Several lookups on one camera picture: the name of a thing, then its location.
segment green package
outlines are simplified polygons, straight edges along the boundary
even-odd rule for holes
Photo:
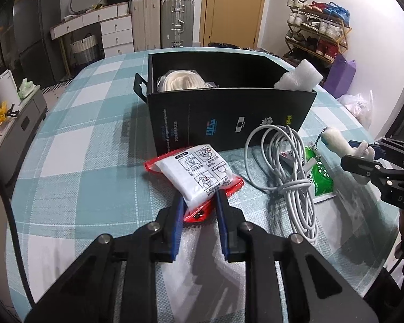
[[[315,186],[315,196],[318,197],[323,194],[332,193],[334,191],[334,181],[320,161],[320,155],[317,155],[312,147],[306,147],[305,156],[307,157],[307,161],[311,158],[317,161],[308,174],[308,179],[313,182]]]

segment blue gripper pad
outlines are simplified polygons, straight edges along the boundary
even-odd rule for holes
[[[172,260],[175,261],[178,255],[178,251],[180,250],[181,243],[181,233],[183,232],[183,224],[184,224],[184,211],[187,209],[187,205],[184,202],[184,198],[181,196],[178,200],[175,219],[173,223],[173,231],[171,233],[170,244],[172,246],[171,256]]]
[[[361,142],[359,141],[349,141],[349,145],[352,148],[357,148],[359,147],[359,145],[361,144]],[[369,147],[373,147],[374,152],[375,152],[375,156],[374,156],[374,160],[379,160],[379,159],[384,159],[385,155],[386,155],[386,151],[380,147],[379,145],[376,144],[368,144]]]
[[[217,212],[217,223],[218,223],[218,232],[220,233],[220,244],[221,244],[221,252],[224,255],[224,259],[227,261],[229,258],[229,247],[228,247],[228,239],[227,239],[227,227],[226,221],[224,219],[224,212],[222,205],[222,200],[219,192],[215,194],[216,198],[216,212]]]

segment white appliance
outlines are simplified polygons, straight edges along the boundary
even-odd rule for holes
[[[0,75],[0,105],[2,105],[3,101],[6,101],[8,109],[14,104],[13,111],[17,111],[21,104],[15,80],[9,69]]]

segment refrigerator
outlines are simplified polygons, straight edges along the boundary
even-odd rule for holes
[[[61,21],[60,0],[19,0],[13,7],[15,40],[25,77],[41,88],[66,75],[58,40],[50,28]]]

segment silver suitcase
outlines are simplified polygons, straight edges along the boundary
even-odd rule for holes
[[[160,48],[160,0],[132,0],[135,52]]]
[[[194,0],[162,0],[162,48],[192,47]]]

